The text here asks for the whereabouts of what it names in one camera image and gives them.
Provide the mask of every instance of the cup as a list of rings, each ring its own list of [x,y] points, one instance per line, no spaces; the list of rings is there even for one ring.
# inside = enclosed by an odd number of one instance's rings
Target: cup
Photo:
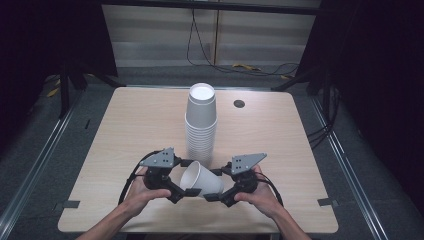
[[[183,190],[187,188],[202,189],[199,197],[203,197],[203,195],[210,193],[221,194],[224,191],[224,182],[198,161],[194,161],[184,171],[180,188]]]
[[[203,129],[211,127],[216,118],[215,89],[206,83],[194,84],[187,101],[186,122]]]

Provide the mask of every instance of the horizontal bar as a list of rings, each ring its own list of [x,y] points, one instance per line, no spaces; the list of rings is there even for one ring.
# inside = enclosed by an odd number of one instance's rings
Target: horizontal bar
[[[315,16],[330,16],[330,15],[336,14],[336,11],[331,9],[277,6],[277,5],[223,3],[223,2],[209,2],[209,1],[98,0],[98,1],[84,1],[84,2],[95,2],[95,3],[104,4],[104,5],[120,5],[120,6],[187,8],[187,9],[283,13],[283,14],[315,15]]]

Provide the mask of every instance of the aluminum rail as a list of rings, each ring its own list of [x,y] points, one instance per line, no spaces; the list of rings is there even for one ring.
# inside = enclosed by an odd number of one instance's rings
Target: aluminum rail
[[[337,13],[332,9],[292,7],[278,5],[260,5],[260,4],[242,4],[242,3],[223,3],[208,1],[163,1],[163,0],[98,0],[83,1],[99,3],[104,5],[118,6],[145,6],[145,7],[163,7],[163,8],[186,8],[186,9],[205,9],[205,10],[225,10],[238,12],[263,12],[263,13],[283,13],[298,15],[315,16],[333,16]]]
[[[9,202],[8,206],[1,215],[0,240],[6,240],[9,237],[32,191],[34,190],[38,180],[40,179],[44,169],[46,168],[50,157],[54,149],[56,148],[57,143],[59,142],[63,132],[65,131],[69,120],[73,115],[74,109],[80,101],[81,95],[82,93],[79,93],[76,96],[75,102],[71,106],[69,111],[62,119],[59,119],[59,121],[56,123],[56,126],[54,127],[49,139],[47,140],[40,154],[38,155],[31,170],[29,171],[25,180],[22,182],[18,191],[15,193],[12,200]]]
[[[318,115],[321,125],[324,127],[327,125],[327,122],[322,114],[322,106],[316,97],[312,97],[312,104],[314,105],[315,111]],[[352,193],[355,197],[356,202],[358,203],[359,208],[365,218],[365,221],[368,224],[368,227],[371,230],[374,239],[376,240],[388,240],[388,236],[384,231],[383,225],[380,222],[380,219],[377,215],[377,212],[374,210],[374,207],[371,205],[368,196],[365,194],[364,189],[362,188],[361,183],[359,182],[355,171],[350,165],[350,161],[346,156],[345,151],[343,150],[340,141],[338,140],[334,131],[331,131],[328,134],[328,140],[331,147],[333,148],[334,154],[336,155],[337,161],[340,164],[346,180],[352,190]]]

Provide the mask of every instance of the gray carpet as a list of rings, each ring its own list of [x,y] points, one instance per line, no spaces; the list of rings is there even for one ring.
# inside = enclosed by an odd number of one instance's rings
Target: gray carpet
[[[284,67],[280,72],[291,68]],[[262,69],[272,72],[276,67],[264,66]],[[118,71],[118,81],[133,85],[188,87],[197,82],[207,82],[214,87],[269,89],[284,83],[279,76],[222,73],[211,67],[121,68]],[[114,90],[95,78],[87,79],[90,84],[82,94],[81,101],[9,239],[72,239],[78,236],[61,233],[57,229],[61,211],[55,207],[68,199]],[[305,83],[297,84],[288,92],[294,97],[306,133],[311,133],[321,125],[306,95],[306,86]],[[53,130],[59,113],[60,96],[47,98],[43,92],[25,127],[12,139],[8,151],[1,154],[0,213],[3,213],[30,170]],[[337,116],[335,132],[389,239],[424,239],[422,217],[394,177],[375,157],[366,140],[360,137],[343,104]],[[374,239],[328,142],[322,142],[314,150],[314,155],[329,197],[339,204],[334,208],[339,230],[335,234],[311,236],[320,239]],[[115,237],[125,238],[125,234]]]

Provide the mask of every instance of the wooden table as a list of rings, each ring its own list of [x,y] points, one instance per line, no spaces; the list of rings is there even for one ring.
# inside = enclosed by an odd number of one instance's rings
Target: wooden table
[[[187,158],[184,113],[189,89],[118,88],[69,200],[81,201],[65,209],[59,221],[63,232],[88,230],[113,208],[129,174],[147,153],[174,147]],[[245,106],[237,108],[235,100]],[[285,207],[310,233],[333,233],[338,224],[327,198],[308,139],[288,93],[217,90],[218,126],[211,168],[224,166],[240,154],[267,153],[263,172],[274,182]],[[179,184],[184,168],[171,173]],[[233,182],[223,176],[225,190]],[[277,233],[272,220],[253,205],[240,202],[227,208],[220,202],[184,198],[151,201],[123,232],[149,233]]]

